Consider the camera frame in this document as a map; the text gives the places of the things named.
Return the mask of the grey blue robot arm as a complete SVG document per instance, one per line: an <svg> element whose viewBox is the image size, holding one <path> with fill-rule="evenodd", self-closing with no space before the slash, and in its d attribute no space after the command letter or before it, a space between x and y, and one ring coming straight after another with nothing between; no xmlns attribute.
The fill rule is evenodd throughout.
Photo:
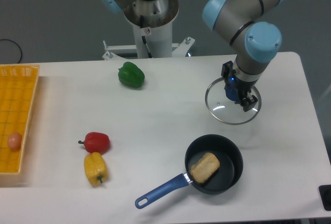
<svg viewBox="0 0 331 224"><path fill-rule="evenodd" d="M172 22L178 0L101 0L111 12L123 12L132 25L140 58L172 55ZM202 11L208 28L232 47L235 61L222 67L226 96L249 111L258 103L251 91L282 43L280 30L258 18L283 0L209 0Z"/></svg>

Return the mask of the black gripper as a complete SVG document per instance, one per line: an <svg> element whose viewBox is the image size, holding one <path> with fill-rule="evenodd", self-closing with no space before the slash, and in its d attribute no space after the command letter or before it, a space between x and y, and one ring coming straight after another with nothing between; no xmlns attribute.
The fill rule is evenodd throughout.
<svg viewBox="0 0 331 224"><path fill-rule="evenodd" d="M221 76L225 83L226 97L235 104L242 105L244 112L252 110L258 103L257 97L251 94L253 83L245 82L238 77L239 71L234 68L232 61L222 65Z"/></svg>

